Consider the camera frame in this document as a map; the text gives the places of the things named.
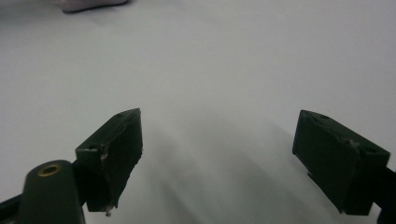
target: screw hole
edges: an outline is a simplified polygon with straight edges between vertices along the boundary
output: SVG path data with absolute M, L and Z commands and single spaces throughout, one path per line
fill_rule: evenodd
M 55 175 L 60 170 L 61 170 L 61 165 L 59 165 L 59 164 L 51 164 L 51 165 L 48 165 L 48 166 L 42 168 L 40 171 L 38 171 L 37 174 L 39 176 L 46 177 L 46 176 L 49 176 L 49 175 Z
M 92 144 L 92 145 L 89 145 L 88 146 L 88 149 L 96 149 L 97 148 L 97 145 L 96 144 Z
M 350 146 L 352 146 L 352 147 L 358 147 L 358 146 L 360 145 L 359 142 L 356 142 L 356 141 L 353 140 L 352 138 L 348 138 L 348 137 L 342 138 L 342 141 L 343 141 L 345 144 L 348 144 L 348 145 L 350 145 Z
M 371 153 L 376 153 L 376 149 L 372 147 L 364 147 L 364 150 L 371 152 Z

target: white table surface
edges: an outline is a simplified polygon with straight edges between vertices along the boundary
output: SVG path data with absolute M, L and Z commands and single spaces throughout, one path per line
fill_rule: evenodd
M 136 0 L 66 15 L 0 2 L 0 201 L 112 115 L 143 158 L 94 223 L 375 223 L 338 211 L 291 154 L 301 109 L 392 153 L 396 2 Z

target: white surface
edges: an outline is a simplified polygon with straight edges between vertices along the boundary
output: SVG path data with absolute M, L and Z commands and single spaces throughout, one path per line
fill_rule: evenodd
M 300 109 L 396 155 L 396 2 L 136 0 L 65 15 L 0 2 L 0 201 L 112 115 L 144 154 L 87 223 L 375 223 L 337 210 L 291 155 Z

